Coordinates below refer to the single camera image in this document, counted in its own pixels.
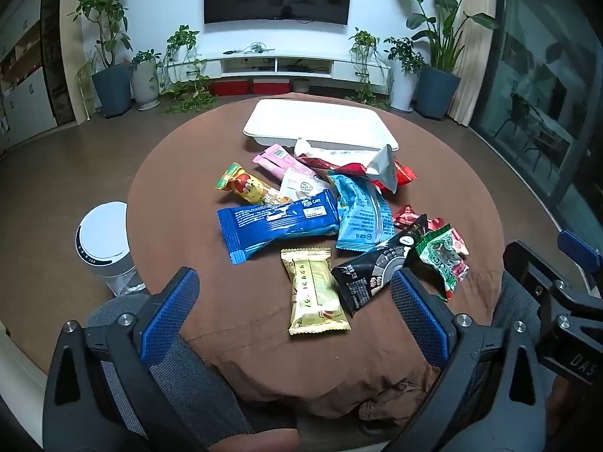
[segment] light blue snack wrapper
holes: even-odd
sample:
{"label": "light blue snack wrapper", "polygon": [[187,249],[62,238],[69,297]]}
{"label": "light blue snack wrapper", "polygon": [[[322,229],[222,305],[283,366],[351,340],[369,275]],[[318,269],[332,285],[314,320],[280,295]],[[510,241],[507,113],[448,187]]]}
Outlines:
{"label": "light blue snack wrapper", "polygon": [[234,265],[276,238],[336,234],[339,229],[337,205],[329,190],[280,205],[227,207],[218,211],[218,219]]}
{"label": "light blue snack wrapper", "polygon": [[327,178],[339,192],[337,248],[367,251],[395,234],[390,206],[370,180],[337,173]]}

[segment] snack wrapper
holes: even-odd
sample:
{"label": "snack wrapper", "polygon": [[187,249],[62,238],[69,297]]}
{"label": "snack wrapper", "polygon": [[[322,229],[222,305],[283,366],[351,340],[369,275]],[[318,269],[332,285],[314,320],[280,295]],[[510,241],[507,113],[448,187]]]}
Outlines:
{"label": "snack wrapper", "polygon": [[428,232],[416,250],[421,261],[438,270],[444,279],[445,300],[450,301],[456,286],[469,271],[469,267],[454,248],[450,224]]}
{"label": "snack wrapper", "polygon": [[269,242],[283,237],[336,234],[337,204],[329,190],[283,205],[246,205],[218,211],[231,262],[247,260]]}
{"label": "snack wrapper", "polygon": [[231,190],[255,205],[288,203],[292,199],[260,179],[247,173],[238,163],[233,163],[216,184],[218,190]]}
{"label": "snack wrapper", "polygon": [[330,183],[302,175],[292,168],[285,172],[283,182],[280,185],[280,193],[293,200],[306,199],[323,190],[331,189],[333,189],[333,185]]}
{"label": "snack wrapper", "polygon": [[293,283],[289,334],[351,329],[335,291],[331,249],[284,249],[280,257]]}
{"label": "snack wrapper", "polygon": [[366,251],[394,235],[390,207],[375,185],[364,178],[332,172],[327,178],[339,192],[337,248]]}
{"label": "snack wrapper", "polygon": [[[410,205],[404,206],[402,209],[396,212],[391,217],[391,220],[394,223],[394,226],[397,228],[404,228],[406,226],[410,226],[413,222],[417,220],[418,214],[415,214],[415,211],[412,210]],[[441,217],[434,217],[433,219],[427,220],[427,227],[430,231],[436,231],[437,229],[443,228],[446,225],[444,219]],[[454,249],[457,253],[469,256],[469,250],[465,245],[465,241],[461,238],[461,235],[457,232],[456,229],[450,228],[452,230],[452,236],[454,238]]]}
{"label": "snack wrapper", "polygon": [[331,273],[339,285],[343,302],[354,315],[391,281],[427,232],[427,215],[421,215],[389,240],[335,267]]}
{"label": "snack wrapper", "polygon": [[279,146],[278,144],[273,144],[262,154],[253,158],[253,163],[257,163],[259,166],[272,173],[279,180],[283,179],[285,172],[288,169],[295,170],[297,173],[300,173],[304,176],[320,179],[314,170],[297,161],[293,156],[285,151],[285,148]]}
{"label": "snack wrapper", "polygon": [[368,178],[381,191],[387,188],[395,193],[397,187],[417,178],[409,167],[394,160],[389,144],[381,151],[355,151],[312,147],[306,140],[298,139],[294,154],[312,168]]}

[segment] small pot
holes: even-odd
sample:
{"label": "small pot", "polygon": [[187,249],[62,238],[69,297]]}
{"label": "small pot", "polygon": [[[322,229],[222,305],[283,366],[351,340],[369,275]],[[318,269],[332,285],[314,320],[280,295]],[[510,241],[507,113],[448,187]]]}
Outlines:
{"label": "small pot", "polygon": [[432,119],[443,119],[460,81],[458,76],[423,65],[417,86],[417,112]]}
{"label": "small pot", "polygon": [[174,63],[180,63],[184,61],[189,53],[192,52],[192,49],[189,51],[188,46],[180,46],[176,50],[172,50],[172,61]]}
{"label": "small pot", "polygon": [[373,46],[355,46],[352,48],[352,52],[356,56],[357,63],[364,63],[373,56],[375,48]]}
{"label": "small pot", "polygon": [[418,82],[418,74],[407,73],[399,60],[391,67],[394,83],[391,86],[391,108],[399,112],[412,112],[411,100]]}
{"label": "small pot", "polygon": [[147,110],[159,105],[159,81],[155,60],[132,65],[132,91],[138,110]]}
{"label": "small pot", "polygon": [[108,119],[125,114],[132,106],[130,70],[125,63],[112,66],[92,75],[101,111]]}

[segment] white trash can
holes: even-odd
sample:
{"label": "white trash can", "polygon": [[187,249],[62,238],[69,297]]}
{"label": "white trash can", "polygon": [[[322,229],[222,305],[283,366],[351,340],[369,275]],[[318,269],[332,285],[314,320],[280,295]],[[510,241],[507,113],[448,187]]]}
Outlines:
{"label": "white trash can", "polygon": [[103,203],[82,219],[75,247],[92,273],[98,275],[116,296],[145,288],[130,255],[125,232],[125,202]]}

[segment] curtain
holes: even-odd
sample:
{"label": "curtain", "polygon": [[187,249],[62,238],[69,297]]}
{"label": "curtain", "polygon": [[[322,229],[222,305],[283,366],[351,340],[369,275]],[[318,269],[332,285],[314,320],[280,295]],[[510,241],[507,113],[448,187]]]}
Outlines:
{"label": "curtain", "polygon": [[[483,12],[495,17],[496,0],[463,0],[461,10],[467,15]],[[464,45],[465,49],[456,62],[456,71],[454,71],[455,75],[461,77],[461,82],[448,114],[459,124],[468,126],[484,80],[492,43],[492,31],[472,20],[463,26],[463,30],[461,45]]]}

